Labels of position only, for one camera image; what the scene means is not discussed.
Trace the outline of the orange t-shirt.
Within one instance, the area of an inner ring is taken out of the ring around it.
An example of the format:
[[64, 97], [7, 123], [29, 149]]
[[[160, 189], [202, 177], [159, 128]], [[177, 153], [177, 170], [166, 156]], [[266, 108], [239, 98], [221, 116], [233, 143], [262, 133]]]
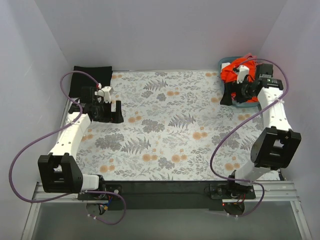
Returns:
[[254, 106], [258, 103], [255, 96], [244, 97], [241, 89], [255, 80], [257, 61], [251, 54], [243, 57], [225, 57], [218, 62], [220, 79], [224, 92], [220, 104], [224, 106]]

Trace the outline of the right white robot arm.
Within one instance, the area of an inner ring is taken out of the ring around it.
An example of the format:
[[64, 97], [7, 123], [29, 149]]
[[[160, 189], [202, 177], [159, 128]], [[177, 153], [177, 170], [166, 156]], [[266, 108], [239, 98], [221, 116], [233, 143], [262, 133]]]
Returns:
[[257, 98], [264, 110], [264, 130], [252, 145], [250, 160], [229, 176], [227, 195], [237, 199], [264, 174], [287, 168], [302, 137], [299, 132], [293, 131], [288, 122], [284, 102], [280, 99], [284, 93], [283, 83], [273, 77], [272, 64], [257, 65], [254, 76], [250, 75], [250, 69], [245, 64], [236, 64], [232, 70], [236, 79], [224, 83], [220, 104], [248, 104], [251, 99]]

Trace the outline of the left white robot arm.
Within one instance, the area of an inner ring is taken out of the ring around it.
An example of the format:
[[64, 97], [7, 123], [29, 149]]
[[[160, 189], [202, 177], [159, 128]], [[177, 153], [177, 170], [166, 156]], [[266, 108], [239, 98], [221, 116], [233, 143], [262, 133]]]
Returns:
[[81, 140], [92, 122], [123, 123], [121, 101], [112, 106], [113, 88], [83, 87], [80, 97], [75, 98], [67, 112], [66, 128], [49, 154], [38, 159], [38, 169], [46, 193], [80, 193], [89, 191], [95, 200], [106, 196], [106, 187], [100, 175], [81, 172], [76, 156]]

